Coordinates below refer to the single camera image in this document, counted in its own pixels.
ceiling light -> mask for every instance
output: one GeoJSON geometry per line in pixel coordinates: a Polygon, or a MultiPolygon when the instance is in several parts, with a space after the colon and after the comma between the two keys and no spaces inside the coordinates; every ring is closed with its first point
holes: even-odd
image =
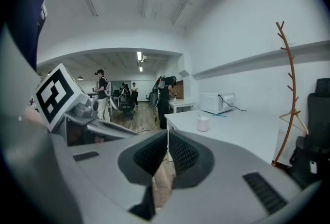
{"type": "Polygon", "coordinates": [[[138,60],[141,61],[142,60],[142,53],[138,52],[138,60]]]}

person wearing black shirt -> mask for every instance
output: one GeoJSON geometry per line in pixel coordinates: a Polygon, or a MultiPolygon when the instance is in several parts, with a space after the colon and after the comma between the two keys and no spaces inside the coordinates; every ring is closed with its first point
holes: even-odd
{"type": "Polygon", "coordinates": [[[175,94],[173,91],[173,87],[176,84],[176,77],[168,77],[165,78],[165,88],[160,91],[159,95],[159,103],[158,103],[158,115],[159,115],[159,127],[161,129],[167,129],[167,122],[165,118],[165,114],[169,113],[169,100],[170,100],[170,95],[175,94]]]}
{"type": "Polygon", "coordinates": [[[105,95],[105,89],[107,87],[108,81],[104,77],[104,71],[98,70],[96,72],[98,78],[100,79],[98,82],[99,89],[94,90],[94,92],[98,93],[98,109],[97,109],[97,116],[99,119],[104,119],[107,122],[110,122],[108,104],[107,104],[107,97],[105,95]]]}

microwave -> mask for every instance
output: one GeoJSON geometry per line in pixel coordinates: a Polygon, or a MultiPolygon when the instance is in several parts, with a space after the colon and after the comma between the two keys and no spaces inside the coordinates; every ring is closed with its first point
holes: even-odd
{"type": "Polygon", "coordinates": [[[218,93],[203,93],[202,94],[202,110],[213,114],[219,114],[232,109],[234,105],[235,94],[218,94],[218,93]]]}

coat rack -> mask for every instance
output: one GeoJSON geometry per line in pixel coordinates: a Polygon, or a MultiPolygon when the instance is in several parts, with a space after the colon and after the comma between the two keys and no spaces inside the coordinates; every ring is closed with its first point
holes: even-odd
{"type": "Polygon", "coordinates": [[[299,117],[300,111],[297,111],[296,108],[295,108],[295,104],[296,104],[296,102],[297,102],[297,100],[298,100],[299,97],[296,97],[295,73],[294,73],[294,66],[293,66],[294,56],[291,55],[290,47],[289,47],[288,42],[287,42],[287,39],[285,38],[285,35],[283,33],[284,21],[282,22],[282,25],[281,26],[279,25],[278,22],[276,22],[276,25],[277,25],[277,27],[279,29],[279,32],[280,32],[280,33],[277,33],[277,34],[279,35],[279,37],[281,37],[283,39],[284,44],[285,44],[285,48],[284,47],[281,47],[281,49],[282,50],[285,50],[288,53],[288,57],[289,57],[289,61],[290,61],[290,66],[291,66],[291,73],[288,73],[288,75],[292,79],[292,87],[290,87],[288,85],[288,88],[292,91],[292,108],[291,108],[291,110],[288,113],[283,114],[283,115],[280,116],[280,119],[284,120],[283,117],[290,115],[290,121],[288,122],[289,123],[289,126],[288,126],[287,133],[285,135],[284,141],[283,141],[282,146],[281,146],[281,148],[280,148],[280,150],[279,150],[279,152],[277,154],[277,157],[276,157],[275,161],[273,162],[273,165],[276,165],[278,158],[281,156],[281,154],[283,152],[283,149],[284,149],[284,147],[285,147],[285,145],[287,143],[287,140],[288,140],[288,137],[289,137],[289,134],[290,134],[292,125],[295,126],[295,127],[297,127],[296,125],[293,124],[293,118],[295,116],[297,117],[298,121],[302,125],[303,131],[305,131],[306,134],[308,135],[308,129],[305,126],[305,124],[303,123],[303,121],[299,117]]]}

